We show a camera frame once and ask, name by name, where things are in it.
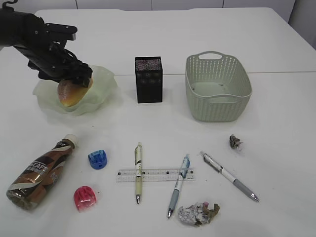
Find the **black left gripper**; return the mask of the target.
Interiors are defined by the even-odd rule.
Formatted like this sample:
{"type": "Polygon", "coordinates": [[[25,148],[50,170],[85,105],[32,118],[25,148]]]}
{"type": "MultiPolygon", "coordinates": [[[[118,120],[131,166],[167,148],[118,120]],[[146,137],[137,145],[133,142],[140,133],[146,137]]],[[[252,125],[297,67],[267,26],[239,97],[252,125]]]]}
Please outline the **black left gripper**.
{"type": "Polygon", "coordinates": [[[53,41],[45,24],[36,16],[22,17],[20,39],[14,48],[29,59],[29,67],[39,71],[39,78],[57,83],[73,81],[75,85],[88,88],[93,70],[82,68],[81,61],[65,49],[67,40],[53,41]]]}

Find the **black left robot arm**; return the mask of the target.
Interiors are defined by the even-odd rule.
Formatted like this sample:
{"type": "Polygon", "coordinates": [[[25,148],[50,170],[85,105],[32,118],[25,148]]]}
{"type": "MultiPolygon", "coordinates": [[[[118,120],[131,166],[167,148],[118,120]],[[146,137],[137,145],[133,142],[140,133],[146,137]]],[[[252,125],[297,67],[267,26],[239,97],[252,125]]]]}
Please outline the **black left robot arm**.
{"type": "Polygon", "coordinates": [[[14,47],[26,58],[28,67],[38,71],[43,80],[88,87],[92,69],[65,48],[75,40],[77,27],[45,23],[31,13],[17,12],[12,7],[0,10],[0,45],[14,47]]]}

